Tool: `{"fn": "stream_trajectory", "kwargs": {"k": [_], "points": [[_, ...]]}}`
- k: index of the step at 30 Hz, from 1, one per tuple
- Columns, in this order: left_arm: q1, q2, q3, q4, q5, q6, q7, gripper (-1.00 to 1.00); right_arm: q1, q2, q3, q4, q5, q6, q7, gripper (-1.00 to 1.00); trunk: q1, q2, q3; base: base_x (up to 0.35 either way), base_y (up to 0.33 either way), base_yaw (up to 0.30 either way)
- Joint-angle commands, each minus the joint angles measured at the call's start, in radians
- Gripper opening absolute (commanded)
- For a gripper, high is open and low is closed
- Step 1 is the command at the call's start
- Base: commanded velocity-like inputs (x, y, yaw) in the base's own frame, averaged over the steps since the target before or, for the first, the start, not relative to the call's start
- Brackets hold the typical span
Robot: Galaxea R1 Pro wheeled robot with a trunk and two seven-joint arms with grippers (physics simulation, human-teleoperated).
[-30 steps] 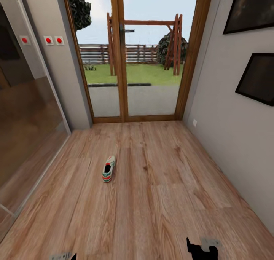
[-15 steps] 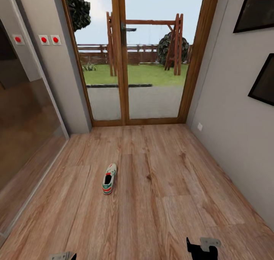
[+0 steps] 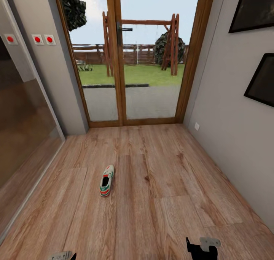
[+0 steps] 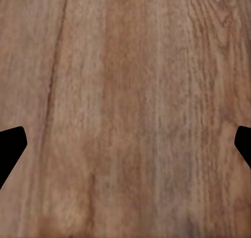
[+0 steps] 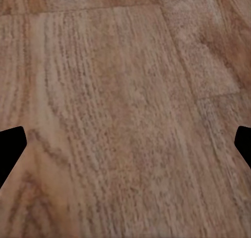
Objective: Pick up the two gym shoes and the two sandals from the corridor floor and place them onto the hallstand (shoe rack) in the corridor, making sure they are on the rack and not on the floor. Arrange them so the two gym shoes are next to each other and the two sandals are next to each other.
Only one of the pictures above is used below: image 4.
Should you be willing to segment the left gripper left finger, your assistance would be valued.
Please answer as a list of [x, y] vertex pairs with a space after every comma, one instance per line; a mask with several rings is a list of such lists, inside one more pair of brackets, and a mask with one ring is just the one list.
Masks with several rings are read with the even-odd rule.
[[0, 189], [27, 146], [22, 126], [0, 132]]

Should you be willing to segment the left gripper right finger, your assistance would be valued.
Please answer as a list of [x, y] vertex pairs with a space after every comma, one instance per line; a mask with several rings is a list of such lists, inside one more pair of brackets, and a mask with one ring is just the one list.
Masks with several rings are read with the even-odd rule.
[[251, 128], [238, 126], [234, 145], [251, 168]]

